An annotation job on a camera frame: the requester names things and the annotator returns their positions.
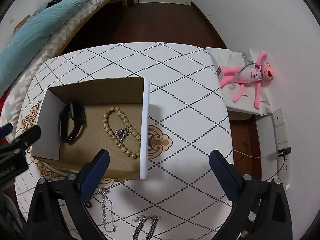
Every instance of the silver chain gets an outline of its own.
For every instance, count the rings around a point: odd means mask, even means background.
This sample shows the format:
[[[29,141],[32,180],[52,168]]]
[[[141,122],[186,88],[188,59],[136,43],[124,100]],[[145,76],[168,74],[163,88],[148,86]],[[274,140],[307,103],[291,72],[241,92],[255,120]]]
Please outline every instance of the silver chain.
[[[115,221],[114,221],[114,218],[113,218],[112,202],[107,197],[107,193],[109,193],[109,192],[110,191],[107,188],[103,188],[103,187],[99,188],[99,191],[98,191],[98,193],[101,194],[101,196],[102,196],[102,202],[101,202],[102,208],[101,209],[102,209],[102,216],[103,216],[103,222],[102,222],[103,228],[107,233],[114,233],[117,230],[117,228],[115,226]],[[108,200],[108,202],[109,202],[109,204],[111,206],[110,213],[111,213],[112,231],[109,231],[106,228],[106,225],[107,225],[107,213],[106,213],[106,203],[107,202],[106,202],[106,199]]]
[[[137,225],[137,227],[133,233],[132,240],[138,240],[139,234],[142,231],[144,223],[149,219],[152,219],[152,222],[151,222],[151,226],[149,228],[149,231],[147,233],[147,236],[144,240],[151,239],[151,237],[153,236],[153,233],[156,230],[156,226],[157,226],[158,221],[160,220],[160,217],[158,217],[158,216],[149,217],[149,216],[141,215],[141,216],[137,216],[136,219],[132,219],[132,221],[134,221],[134,222],[139,222],[139,224]]]

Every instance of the power strip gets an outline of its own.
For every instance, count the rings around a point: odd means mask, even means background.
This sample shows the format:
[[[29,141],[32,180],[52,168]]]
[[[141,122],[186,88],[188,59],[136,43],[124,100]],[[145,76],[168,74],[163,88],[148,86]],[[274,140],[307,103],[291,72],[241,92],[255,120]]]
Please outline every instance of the power strip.
[[[284,115],[282,113],[281,108],[276,110],[272,114],[272,119],[273,119],[274,133],[275,133],[275,139],[276,139],[276,148],[279,153],[281,150],[289,149],[287,129],[286,129]],[[285,155],[284,158],[283,158],[283,155],[277,157],[277,170],[279,170],[277,175],[278,175],[278,178],[281,180],[285,190],[287,190],[290,187],[290,178],[291,178],[290,153],[291,153],[291,148],[290,148],[290,152],[288,152],[288,154]]]

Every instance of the dark brown floor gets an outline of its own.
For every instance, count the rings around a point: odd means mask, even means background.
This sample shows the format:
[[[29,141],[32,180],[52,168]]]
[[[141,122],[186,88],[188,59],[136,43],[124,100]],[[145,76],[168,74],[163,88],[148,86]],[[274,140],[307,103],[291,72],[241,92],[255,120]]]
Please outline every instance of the dark brown floor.
[[[171,3],[140,3],[122,7],[105,5],[74,36],[63,54],[105,44],[159,41],[225,48],[194,7]],[[255,121],[231,121],[233,148],[248,155],[260,154]],[[261,178],[261,162],[234,152],[234,163],[242,174]]]

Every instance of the beaded bracelet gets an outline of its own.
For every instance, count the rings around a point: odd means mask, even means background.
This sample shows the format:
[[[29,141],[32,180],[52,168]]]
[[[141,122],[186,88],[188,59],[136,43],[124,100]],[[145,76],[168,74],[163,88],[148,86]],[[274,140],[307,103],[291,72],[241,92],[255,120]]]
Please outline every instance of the beaded bracelet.
[[[112,129],[109,126],[109,117],[112,113],[117,113],[118,116],[120,117],[120,119],[122,120],[122,122],[124,123],[125,127],[120,128],[118,130],[116,130],[116,133],[114,133],[112,131]],[[113,140],[113,143],[115,145],[118,146],[118,148],[128,157],[136,160],[138,157],[140,157],[140,147],[139,147],[139,151],[137,153],[134,153],[130,150],[128,150],[128,148],[126,146],[124,146],[124,144],[122,143],[123,140],[129,135],[132,134],[137,141],[140,142],[141,140],[141,135],[139,134],[139,132],[137,130],[135,130],[135,128],[130,124],[129,120],[127,119],[127,117],[125,116],[125,114],[120,110],[119,107],[110,107],[109,109],[106,110],[106,113],[103,115],[103,119],[102,119],[102,123],[103,123],[103,128],[105,129],[105,131],[108,133],[108,135],[110,136],[110,138]]]

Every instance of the open box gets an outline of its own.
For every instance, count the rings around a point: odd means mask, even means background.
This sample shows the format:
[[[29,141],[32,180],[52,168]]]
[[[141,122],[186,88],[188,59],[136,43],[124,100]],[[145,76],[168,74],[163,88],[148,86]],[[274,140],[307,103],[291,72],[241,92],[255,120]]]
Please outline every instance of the open box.
[[[31,155],[66,173],[78,173],[100,149],[105,149],[110,154],[110,165],[104,177],[146,179],[149,95],[149,80],[141,77],[97,79],[48,88],[36,120],[41,138],[32,145]],[[59,118],[64,106],[72,101],[84,107],[86,124],[76,140],[67,144],[60,140]],[[102,116],[112,106],[119,107],[141,135],[140,158],[136,160],[118,149],[103,128]],[[109,125],[113,131],[124,127],[116,113],[110,115]],[[72,127],[70,119],[68,130]],[[132,135],[123,143],[132,152],[139,150],[139,142]]]

